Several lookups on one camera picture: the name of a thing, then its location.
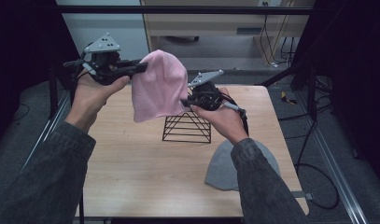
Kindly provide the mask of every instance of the black curtain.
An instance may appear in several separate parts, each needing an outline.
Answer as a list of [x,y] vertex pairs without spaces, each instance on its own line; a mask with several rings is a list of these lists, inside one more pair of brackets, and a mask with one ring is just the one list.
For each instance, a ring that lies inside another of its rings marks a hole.
[[38,4],[56,6],[54,0],[0,0],[0,138],[19,107],[21,92],[47,81],[53,64],[68,88],[71,72],[62,64],[79,57],[62,15],[33,10]]
[[[354,155],[380,178],[380,0],[318,0],[315,7],[341,9],[309,18],[293,65],[306,60],[318,76],[332,79],[334,110]],[[308,77],[299,69],[293,83],[301,87]]]

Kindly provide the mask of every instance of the wooden table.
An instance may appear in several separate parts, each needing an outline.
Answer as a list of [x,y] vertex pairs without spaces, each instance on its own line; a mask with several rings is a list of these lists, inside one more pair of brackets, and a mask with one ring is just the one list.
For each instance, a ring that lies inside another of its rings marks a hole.
[[[226,87],[247,111],[250,137],[272,151],[289,188],[302,190],[268,91]],[[212,128],[211,144],[162,141],[164,118],[135,123],[131,99],[127,86],[108,100],[91,127],[97,144],[84,187],[85,217],[241,217],[237,191],[204,183],[225,139]],[[298,201],[307,214],[305,199]]]

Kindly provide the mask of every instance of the gray cloth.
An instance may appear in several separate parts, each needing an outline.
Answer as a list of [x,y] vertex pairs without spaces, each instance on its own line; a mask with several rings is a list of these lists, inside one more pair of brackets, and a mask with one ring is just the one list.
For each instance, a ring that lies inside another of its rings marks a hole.
[[[280,175],[279,166],[271,151],[261,142],[255,141],[272,168]],[[207,168],[204,182],[221,190],[239,190],[237,172],[233,165],[231,152],[233,145],[226,140],[215,151]]]

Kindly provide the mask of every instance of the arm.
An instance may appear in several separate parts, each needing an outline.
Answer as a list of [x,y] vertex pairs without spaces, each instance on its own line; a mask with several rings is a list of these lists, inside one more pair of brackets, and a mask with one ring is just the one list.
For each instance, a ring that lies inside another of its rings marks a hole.
[[64,122],[0,199],[0,223],[70,223],[95,141]]
[[[226,89],[220,91],[228,94]],[[245,223],[307,223],[289,188],[248,138],[236,111],[225,106],[216,111],[191,108],[234,145],[231,157],[237,170]]]
[[0,196],[0,223],[73,222],[95,145],[87,132],[107,99],[128,82],[128,77],[122,77],[102,86],[90,76],[78,81],[64,123],[42,143]]
[[283,179],[251,138],[237,143],[231,157],[245,223],[308,223]]

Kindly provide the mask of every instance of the pink cloth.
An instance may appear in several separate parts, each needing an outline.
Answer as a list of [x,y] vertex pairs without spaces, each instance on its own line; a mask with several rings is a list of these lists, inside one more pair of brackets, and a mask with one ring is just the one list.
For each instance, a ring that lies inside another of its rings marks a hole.
[[132,78],[134,122],[162,116],[177,116],[185,111],[180,99],[188,97],[187,70],[178,58],[162,50],[147,55],[147,71]]

